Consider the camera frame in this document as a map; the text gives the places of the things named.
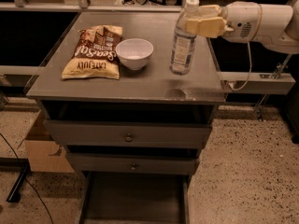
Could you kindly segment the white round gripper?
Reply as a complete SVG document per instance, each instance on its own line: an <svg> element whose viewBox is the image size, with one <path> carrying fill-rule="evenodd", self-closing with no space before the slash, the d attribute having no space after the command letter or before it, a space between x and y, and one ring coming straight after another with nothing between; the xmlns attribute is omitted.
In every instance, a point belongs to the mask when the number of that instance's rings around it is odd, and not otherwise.
<svg viewBox="0 0 299 224"><path fill-rule="evenodd" d="M186 32L209 38L222 35L224 39L235 43L293 43L286 32L293 16L291 6L233 2L222 7L222 10L219 5L200 6L198 13L207 19L187 19Z"/></svg>

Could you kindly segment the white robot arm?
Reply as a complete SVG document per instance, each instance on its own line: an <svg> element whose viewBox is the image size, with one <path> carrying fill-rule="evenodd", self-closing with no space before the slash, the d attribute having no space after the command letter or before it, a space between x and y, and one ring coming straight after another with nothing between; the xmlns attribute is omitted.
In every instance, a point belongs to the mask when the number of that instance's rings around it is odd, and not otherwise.
<svg viewBox="0 0 299 224"><path fill-rule="evenodd" d="M186 32L233 43L258 42L285 54L299 53L298 3L269 5L236 1L225 7L200 6L183 25Z"/></svg>

